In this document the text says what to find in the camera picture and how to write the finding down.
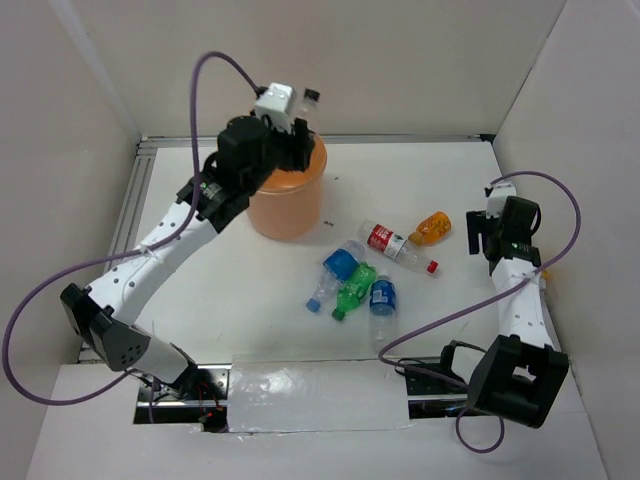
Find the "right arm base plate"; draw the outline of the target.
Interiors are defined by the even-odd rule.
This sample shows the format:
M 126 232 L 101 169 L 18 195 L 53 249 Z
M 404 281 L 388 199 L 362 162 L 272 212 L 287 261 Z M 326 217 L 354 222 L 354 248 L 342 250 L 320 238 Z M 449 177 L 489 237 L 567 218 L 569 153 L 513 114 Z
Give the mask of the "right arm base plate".
M 454 418 L 466 406 L 463 388 L 401 367 L 395 372 L 404 378 L 412 420 Z

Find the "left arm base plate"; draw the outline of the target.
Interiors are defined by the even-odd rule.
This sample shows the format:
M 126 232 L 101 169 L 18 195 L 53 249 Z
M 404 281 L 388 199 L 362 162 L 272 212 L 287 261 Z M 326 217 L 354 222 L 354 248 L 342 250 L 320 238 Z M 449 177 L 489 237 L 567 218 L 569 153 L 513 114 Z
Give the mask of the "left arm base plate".
M 146 374 L 136 374 L 139 389 L 134 409 L 136 425 L 195 426 L 203 432 L 228 433 L 231 364 L 201 364 L 194 387 L 178 394 Z

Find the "black cap clear bottle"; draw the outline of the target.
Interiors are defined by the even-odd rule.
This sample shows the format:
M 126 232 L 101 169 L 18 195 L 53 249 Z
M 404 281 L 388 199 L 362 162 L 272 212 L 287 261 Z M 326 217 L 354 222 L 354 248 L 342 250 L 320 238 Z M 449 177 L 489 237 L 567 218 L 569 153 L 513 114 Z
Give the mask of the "black cap clear bottle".
M 317 90 L 306 88 L 298 103 L 297 117 L 311 125 L 318 117 L 320 93 Z

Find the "green plastic bottle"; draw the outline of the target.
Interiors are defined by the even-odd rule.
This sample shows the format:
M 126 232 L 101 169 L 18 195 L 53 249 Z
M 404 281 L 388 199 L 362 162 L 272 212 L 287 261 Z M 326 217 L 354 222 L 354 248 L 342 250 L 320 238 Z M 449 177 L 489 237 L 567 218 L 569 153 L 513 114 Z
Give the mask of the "green plastic bottle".
M 344 286 L 338 291 L 336 307 L 331 316 L 337 321 L 343 321 L 350 312 L 356 310 L 374 283 L 376 275 L 375 267 L 366 262 L 360 263 Z

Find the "yellow cap clear bottle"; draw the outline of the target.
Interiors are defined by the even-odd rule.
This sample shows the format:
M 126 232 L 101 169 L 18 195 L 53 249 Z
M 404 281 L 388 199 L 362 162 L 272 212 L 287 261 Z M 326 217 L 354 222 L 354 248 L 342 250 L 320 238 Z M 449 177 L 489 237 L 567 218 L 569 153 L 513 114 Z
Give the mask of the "yellow cap clear bottle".
M 540 278 L 539 278 L 539 288 L 541 291 L 545 292 L 547 290 L 548 287 L 548 283 L 550 281 L 550 274 L 547 270 L 543 270 L 540 273 Z

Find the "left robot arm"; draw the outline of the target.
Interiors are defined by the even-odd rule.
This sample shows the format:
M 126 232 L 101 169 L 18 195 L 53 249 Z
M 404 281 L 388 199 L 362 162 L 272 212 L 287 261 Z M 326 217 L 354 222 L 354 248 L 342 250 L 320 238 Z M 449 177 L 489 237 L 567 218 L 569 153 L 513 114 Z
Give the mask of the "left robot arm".
M 275 170 L 305 171 L 314 146 L 300 118 L 290 132 L 255 116 L 230 120 L 216 151 L 140 243 L 140 254 L 86 287 L 72 283 L 63 290 L 60 298 L 72 326 L 111 370 L 135 369 L 154 377 L 176 399 L 189 397 L 205 381 L 189 355 L 136 321 L 162 284 L 248 208 L 250 197 Z

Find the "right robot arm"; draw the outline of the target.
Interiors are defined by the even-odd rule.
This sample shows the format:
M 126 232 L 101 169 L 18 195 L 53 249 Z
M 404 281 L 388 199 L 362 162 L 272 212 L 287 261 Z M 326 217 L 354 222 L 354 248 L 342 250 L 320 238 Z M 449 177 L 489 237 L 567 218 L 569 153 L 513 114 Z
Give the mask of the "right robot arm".
M 453 341 L 442 350 L 436 379 L 448 392 L 467 385 L 472 408 L 531 428 L 547 418 L 568 373 L 566 354 L 553 347 L 540 297 L 539 250 L 532 245 L 539 205 L 509 195 L 493 210 L 466 214 L 469 252 L 482 252 L 496 292 L 521 288 L 498 301 L 498 336 L 470 355 Z

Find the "red label clear water bottle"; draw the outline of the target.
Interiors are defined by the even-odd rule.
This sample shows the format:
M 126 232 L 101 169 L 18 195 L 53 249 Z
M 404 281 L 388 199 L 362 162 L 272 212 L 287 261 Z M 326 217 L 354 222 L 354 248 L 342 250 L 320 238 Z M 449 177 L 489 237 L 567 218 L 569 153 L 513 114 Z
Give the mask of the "red label clear water bottle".
M 365 220 L 356 236 L 362 244 L 407 270 L 429 275 L 434 275 L 438 270 L 439 264 L 435 260 L 405 237 L 379 223 Z

